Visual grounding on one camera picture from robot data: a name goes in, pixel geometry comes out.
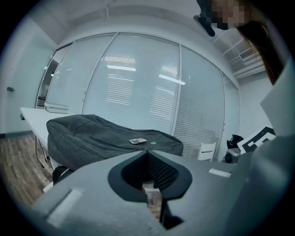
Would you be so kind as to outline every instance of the gray backpack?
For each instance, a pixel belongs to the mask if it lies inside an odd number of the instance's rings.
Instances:
[[[159,150],[182,156],[183,143],[157,130],[132,130],[95,115],[73,115],[47,122],[48,154],[75,171],[93,162],[139,150]],[[129,140],[143,138],[141,144]]]

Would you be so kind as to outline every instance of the small object on backpack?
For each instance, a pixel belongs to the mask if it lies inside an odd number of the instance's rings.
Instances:
[[[132,144],[140,144],[140,143],[144,143],[146,142],[147,140],[143,139],[143,138],[136,138],[136,139],[131,139],[129,140],[129,142],[131,142]]]

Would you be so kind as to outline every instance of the white sticker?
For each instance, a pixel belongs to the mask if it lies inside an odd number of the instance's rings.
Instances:
[[[221,177],[225,177],[225,178],[229,178],[231,176],[231,173],[229,173],[229,172],[219,171],[219,170],[216,170],[216,169],[213,169],[213,168],[209,170],[209,173],[213,174],[213,175],[218,175],[218,176],[221,176]]]
[[[252,146],[252,145],[254,145],[254,143],[253,142],[250,142],[249,144],[248,144],[248,146],[250,147],[250,146]]]
[[[82,195],[83,193],[81,191],[71,189],[67,196],[53,209],[47,218],[47,222],[56,228],[61,228],[71,209]]]

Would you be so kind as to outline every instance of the cable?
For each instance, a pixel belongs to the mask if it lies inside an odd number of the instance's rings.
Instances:
[[[42,168],[44,168],[44,165],[42,165],[42,163],[38,159],[38,155],[37,155],[37,137],[36,136],[35,136],[35,148],[36,148],[36,158],[37,158],[38,162],[40,163],[40,165],[42,166]]]
[[[40,139],[38,139],[38,141],[39,141],[40,147],[41,147],[41,149],[42,149],[43,156],[44,156],[44,159],[45,159],[46,164],[47,164],[47,165],[53,170],[52,166],[50,166],[49,163],[48,163],[47,160],[46,160],[46,157],[45,157],[45,154],[44,154],[44,151],[43,151],[42,145],[41,145],[41,143],[40,143]]]

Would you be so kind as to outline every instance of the hair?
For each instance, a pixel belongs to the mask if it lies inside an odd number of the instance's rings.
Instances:
[[[251,21],[237,28],[245,39],[249,40],[262,57],[266,72],[274,85],[283,71],[282,61],[269,37],[267,27],[262,23]]]

